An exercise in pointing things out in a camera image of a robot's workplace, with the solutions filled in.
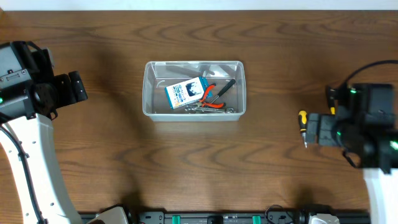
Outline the silver offset wrench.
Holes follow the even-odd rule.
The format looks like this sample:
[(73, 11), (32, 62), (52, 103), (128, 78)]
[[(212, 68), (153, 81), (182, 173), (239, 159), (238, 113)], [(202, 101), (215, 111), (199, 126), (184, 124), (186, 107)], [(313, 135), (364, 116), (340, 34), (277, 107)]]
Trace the silver offset wrench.
[(185, 111), (189, 113), (234, 113), (233, 108), (204, 108), (199, 106), (186, 106)]

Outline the small black orange hammer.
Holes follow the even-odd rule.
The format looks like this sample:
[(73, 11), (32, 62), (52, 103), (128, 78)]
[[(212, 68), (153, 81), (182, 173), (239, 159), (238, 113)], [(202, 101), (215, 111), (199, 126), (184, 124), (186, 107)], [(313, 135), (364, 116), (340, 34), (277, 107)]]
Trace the small black orange hammer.
[(236, 80), (230, 80), (219, 92), (218, 94), (210, 101), (210, 103), (214, 103), (218, 98), (220, 98), (224, 93), (226, 93), (234, 84)]

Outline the blue white cardboard box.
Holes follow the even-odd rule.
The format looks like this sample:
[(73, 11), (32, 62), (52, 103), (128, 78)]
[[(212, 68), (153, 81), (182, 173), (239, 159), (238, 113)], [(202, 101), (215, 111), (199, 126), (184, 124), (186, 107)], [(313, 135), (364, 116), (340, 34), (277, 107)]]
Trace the blue white cardboard box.
[(208, 86), (209, 83), (206, 78), (196, 77), (169, 85), (165, 87), (164, 90), (169, 105), (174, 110), (198, 102)]

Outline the red handled pliers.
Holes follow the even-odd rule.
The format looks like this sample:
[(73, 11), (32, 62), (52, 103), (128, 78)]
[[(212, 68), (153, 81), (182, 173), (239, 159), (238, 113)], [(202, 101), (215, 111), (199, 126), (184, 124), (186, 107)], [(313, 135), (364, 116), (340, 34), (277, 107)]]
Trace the red handled pliers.
[(212, 89), (214, 89), (215, 86), (216, 86), (216, 84), (212, 83), (211, 85), (209, 85), (207, 87), (202, 98), (197, 102), (198, 107), (202, 107), (202, 108), (207, 107), (207, 108), (216, 108), (216, 109), (221, 109), (221, 108), (225, 107), (225, 105), (226, 105), (225, 103), (214, 104), (214, 103), (206, 102), (207, 99), (210, 99), (212, 97), (211, 91), (212, 91)]

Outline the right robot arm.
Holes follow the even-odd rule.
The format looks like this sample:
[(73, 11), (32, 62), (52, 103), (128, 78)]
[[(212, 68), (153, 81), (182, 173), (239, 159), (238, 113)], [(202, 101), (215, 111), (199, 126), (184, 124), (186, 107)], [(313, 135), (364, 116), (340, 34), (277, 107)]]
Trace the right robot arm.
[(342, 148), (363, 172), (371, 223), (397, 223), (397, 128), (391, 84), (344, 84), (326, 89), (329, 114), (298, 115), (305, 144)]

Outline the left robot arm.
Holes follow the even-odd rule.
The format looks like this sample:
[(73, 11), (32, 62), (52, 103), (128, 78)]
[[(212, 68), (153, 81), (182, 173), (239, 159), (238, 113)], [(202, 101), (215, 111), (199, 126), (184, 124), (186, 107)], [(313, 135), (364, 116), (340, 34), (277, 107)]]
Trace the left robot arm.
[(52, 121), (57, 109), (87, 98), (78, 71), (54, 74), (49, 49), (31, 41), (1, 45), (1, 146), (11, 165), (24, 223), (131, 222), (123, 205), (81, 215), (67, 192)]

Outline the clear plastic container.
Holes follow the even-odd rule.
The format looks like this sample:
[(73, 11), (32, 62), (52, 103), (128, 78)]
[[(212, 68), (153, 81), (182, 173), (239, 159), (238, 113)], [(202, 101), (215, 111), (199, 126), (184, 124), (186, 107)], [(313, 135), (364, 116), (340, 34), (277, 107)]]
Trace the clear plastic container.
[(142, 89), (153, 121), (237, 121), (246, 111), (240, 61), (151, 61)]

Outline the black yellow stubby screwdriver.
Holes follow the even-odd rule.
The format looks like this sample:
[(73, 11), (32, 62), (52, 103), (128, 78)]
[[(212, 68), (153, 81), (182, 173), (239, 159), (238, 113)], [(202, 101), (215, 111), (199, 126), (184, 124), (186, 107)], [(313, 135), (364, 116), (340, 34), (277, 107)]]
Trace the black yellow stubby screwdriver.
[(298, 123), (300, 126), (300, 134), (303, 139), (303, 143), (305, 147), (308, 147), (308, 143), (306, 140), (306, 133), (307, 133), (307, 112), (301, 110), (298, 112)]

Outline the slim black yellow screwdriver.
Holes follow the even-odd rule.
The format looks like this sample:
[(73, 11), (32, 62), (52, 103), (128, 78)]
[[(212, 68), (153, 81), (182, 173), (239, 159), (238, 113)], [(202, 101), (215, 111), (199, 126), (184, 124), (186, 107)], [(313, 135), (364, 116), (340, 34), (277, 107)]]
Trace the slim black yellow screwdriver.
[(335, 115), (335, 95), (336, 95), (336, 90), (333, 89), (331, 86), (326, 86), (325, 87), (325, 94), (326, 94), (326, 100), (327, 100), (327, 105), (328, 108), (331, 112), (332, 115)]

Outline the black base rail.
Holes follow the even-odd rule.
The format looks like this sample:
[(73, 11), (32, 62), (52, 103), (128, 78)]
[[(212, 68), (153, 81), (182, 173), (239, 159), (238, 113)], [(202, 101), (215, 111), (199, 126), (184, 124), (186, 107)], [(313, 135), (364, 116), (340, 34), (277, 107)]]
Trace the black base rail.
[(329, 205), (311, 204), (300, 208), (272, 205), (264, 212), (167, 212), (147, 210), (130, 212), (117, 204), (97, 213), (81, 213), (83, 223), (138, 223), (138, 224), (256, 224), (256, 223), (342, 223), (370, 224), (365, 210), (335, 210)]

